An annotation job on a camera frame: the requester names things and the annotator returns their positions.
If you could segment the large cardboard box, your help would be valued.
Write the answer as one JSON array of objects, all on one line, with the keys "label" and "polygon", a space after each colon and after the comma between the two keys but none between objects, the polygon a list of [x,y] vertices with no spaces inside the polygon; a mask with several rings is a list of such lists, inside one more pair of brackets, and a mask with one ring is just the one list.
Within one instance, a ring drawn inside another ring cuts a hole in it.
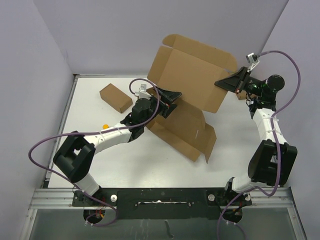
[{"label": "large cardboard box", "polygon": [[217,137],[204,112],[215,114],[227,91],[215,86],[238,69],[229,52],[179,34],[167,35],[147,75],[157,87],[182,95],[167,117],[157,116],[147,128],[175,150],[195,162],[209,161]]}]

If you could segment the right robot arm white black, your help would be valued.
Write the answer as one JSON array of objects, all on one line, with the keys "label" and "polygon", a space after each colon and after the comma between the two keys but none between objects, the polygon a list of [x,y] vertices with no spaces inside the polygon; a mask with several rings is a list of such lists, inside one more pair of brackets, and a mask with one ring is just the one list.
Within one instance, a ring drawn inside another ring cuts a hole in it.
[{"label": "right robot arm white black", "polygon": [[247,173],[229,179],[222,192],[223,200],[232,205],[241,194],[266,186],[283,186],[289,178],[298,155],[282,134],[276,113],[277,93],[285,86],[282,76],[274,74],[265,80],[250,76],[251,70],[242,67],[238,72],[215,82],[219,88],[239,94],[246,93],[250,117],[255,122],[260,144],[253,154]]}]

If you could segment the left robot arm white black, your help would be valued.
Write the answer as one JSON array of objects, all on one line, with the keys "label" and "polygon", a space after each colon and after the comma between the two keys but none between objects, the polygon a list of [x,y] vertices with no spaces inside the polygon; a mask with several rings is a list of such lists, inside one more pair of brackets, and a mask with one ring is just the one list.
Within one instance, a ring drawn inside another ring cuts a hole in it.
[{"label": "left robot arm white black", "polygon": [[131,112],[120,123],[94,135],[74,131],[53,158],[54,164],[67,179],[84,191],[83,198],[91,206],[102,199],[101,187],[89,173],[94,156],[115,145],[136,140],[155,117],[166,119],[177,107],[175,101],[182,93],[157,88],[155,94],[139,89],[135,95],[137,100]]}]

